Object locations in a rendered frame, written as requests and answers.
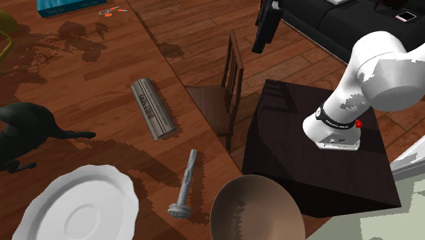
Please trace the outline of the grey screw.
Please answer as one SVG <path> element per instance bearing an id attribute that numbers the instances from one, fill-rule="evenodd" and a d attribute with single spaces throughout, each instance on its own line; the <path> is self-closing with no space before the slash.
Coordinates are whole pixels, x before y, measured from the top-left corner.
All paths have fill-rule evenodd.
<path id="1" fill-rule="evenodd" d="M 174 218 L 187 219 L 191 215 L 191 209 L 187 206 L 187 199 L 197 154 L 198 151 L 196 149 L 191 150 L 180 187 L 180 192 L 178 194 L 178 200 L 176 203 L 171 204 L 168 208 L 168 213 Z"/>

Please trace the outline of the folded grey newspaper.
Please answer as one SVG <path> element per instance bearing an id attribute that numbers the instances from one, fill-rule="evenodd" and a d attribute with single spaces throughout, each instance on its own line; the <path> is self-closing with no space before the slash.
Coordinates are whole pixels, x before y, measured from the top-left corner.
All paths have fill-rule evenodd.
<path id="1" fill-rule="evenodd" d="M 163 138 L 176 130 L 150 78 L 141 78 L 134 82 L 131 91 L 154 140 Z"/>

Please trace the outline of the orange and silver keys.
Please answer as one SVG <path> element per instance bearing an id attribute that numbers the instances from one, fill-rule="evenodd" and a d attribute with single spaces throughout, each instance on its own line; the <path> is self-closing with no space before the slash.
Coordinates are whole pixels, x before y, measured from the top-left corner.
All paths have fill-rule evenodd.
<path id="1" fill-rule="evenodd" d="M 124 10 L 124 9 L 120 8 L 119 6 L 116 6 L 116 7 L 108 8 L 106 10 L 99 11 L 99 15 L 105 16 L 105 17 L 111 17 L 114 12 L 126 12 L 126 11 L 127 10 Z"/>

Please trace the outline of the black sofa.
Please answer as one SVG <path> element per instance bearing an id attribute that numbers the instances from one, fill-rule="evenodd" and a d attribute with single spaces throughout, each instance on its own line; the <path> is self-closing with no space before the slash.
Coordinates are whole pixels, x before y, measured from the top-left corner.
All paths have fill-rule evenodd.
<path id="1" fill-rule="evenodd" d="M 425 0 L 259 0 L 258 27 L 273 1 L 282 21 L 345 63 L 353 45 L 374 31 L 391 33 L 407 51 L 425 43 Z M 395 18 L 406 11 L 417 18 Z"/>

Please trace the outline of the black animal figure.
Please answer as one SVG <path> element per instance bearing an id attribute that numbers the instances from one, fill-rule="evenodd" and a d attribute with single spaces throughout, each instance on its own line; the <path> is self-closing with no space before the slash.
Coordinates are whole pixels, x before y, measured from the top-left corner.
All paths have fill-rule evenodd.
<path id="1" fill-rule="evenodd" d="M 19 157 L 37 149 L 48 138 L 94 138 L 94 132 L 62 130 L 54 115 L 44 106 L 30 102 L 17 102 L 0 107 L 0 172 L 10 174 L 36 167 L 35 162 L 21 165 Z"/>

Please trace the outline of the white phone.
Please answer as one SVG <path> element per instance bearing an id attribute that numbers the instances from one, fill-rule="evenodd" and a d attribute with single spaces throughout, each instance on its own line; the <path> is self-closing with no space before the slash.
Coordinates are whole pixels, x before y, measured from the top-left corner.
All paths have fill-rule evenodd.
<path id="1" fill-rule="evenodd" d="M 417 18 L 417 16 L 415 14 L 412 14 L 411 12 L 406 11 L 396 15 L 395 18 L 406 23 L 406 22 L 409 22 L 410 20 Z"/>

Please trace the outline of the white plate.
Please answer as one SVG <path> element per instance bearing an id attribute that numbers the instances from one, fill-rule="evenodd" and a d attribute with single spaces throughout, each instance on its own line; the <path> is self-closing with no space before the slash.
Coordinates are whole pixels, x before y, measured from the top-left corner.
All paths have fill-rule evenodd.
<path id="1" fill-rule="evenodd" d="M 12 240 L 132 240 L 139 200 L 111 165 L 86 165 L 54 181 L 26 208 Z"/>

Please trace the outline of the dark robot stand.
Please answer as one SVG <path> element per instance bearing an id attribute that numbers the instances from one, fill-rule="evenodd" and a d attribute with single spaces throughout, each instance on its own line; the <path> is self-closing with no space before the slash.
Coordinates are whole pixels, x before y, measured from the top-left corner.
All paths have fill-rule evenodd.
<path id="1" fill-rule="evenodd" d="M 283 186 L 304 215 L 326 218 L 401 206 L 390 163 L 369 108 L 356 151 L 319 149 L 302 122 L 331 92 L 267 80 L 247 135 L 242 171 Z"/>

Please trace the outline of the brown bowl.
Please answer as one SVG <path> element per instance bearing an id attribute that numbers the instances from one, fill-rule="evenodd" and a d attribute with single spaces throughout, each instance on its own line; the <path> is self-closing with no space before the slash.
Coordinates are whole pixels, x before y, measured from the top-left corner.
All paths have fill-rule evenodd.
<path id="1" fill-rule="evenodd" d="M 237 177 L 217 194 L 210 212 L 212 240 L 306 240 L 290 193 L 259 176 Z"/>

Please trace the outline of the dark wooden chair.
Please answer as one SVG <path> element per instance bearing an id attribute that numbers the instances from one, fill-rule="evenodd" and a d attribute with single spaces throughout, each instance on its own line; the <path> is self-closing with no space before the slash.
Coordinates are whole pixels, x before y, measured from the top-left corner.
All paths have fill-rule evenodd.
<path id="1" fill-rule="evenodd" d="M 230 30 L 227 57 L 220 85 L 187 86 L 191 96 L 210 127 L 225 138 L 225 148 L 231 151 L 234 124 L 242 90 L 244 65 L 234 30 Z"/>

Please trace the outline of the yellow-green chair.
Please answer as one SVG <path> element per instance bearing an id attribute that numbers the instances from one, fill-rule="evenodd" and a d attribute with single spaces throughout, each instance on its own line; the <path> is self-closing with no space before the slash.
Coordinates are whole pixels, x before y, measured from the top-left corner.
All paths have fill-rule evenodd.
<path id="1" fill-rule="evenodd" d="M 7 46 L 0 53 L 0 62 L 4 60 L 4 58 L 14 47 L 14 41 L 9 36 L 9 33 L 15 33 L 18 30 L 19 26 L 15 18 L 4 10 L 0 10 L 0 36 L 7 40 Z"/>

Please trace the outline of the blue book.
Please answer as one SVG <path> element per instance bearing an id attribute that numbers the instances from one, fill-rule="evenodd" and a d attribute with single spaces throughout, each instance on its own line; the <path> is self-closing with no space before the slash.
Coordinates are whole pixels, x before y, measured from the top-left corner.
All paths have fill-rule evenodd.
<path id="1" fill-rule="evenodd" d="M 36 0 L 42 18 L 106 3 L 108 0 Z"/>

